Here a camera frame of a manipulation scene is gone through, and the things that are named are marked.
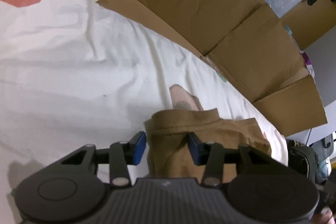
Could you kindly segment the person's right hand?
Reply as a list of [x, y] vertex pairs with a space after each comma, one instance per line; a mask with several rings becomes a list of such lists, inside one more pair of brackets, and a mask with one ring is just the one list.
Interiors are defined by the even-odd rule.
[[335, 224], [333, 212], [329, 207], [324, 207], [320, 213], [314, 214], [311, 221], [314, 224]]

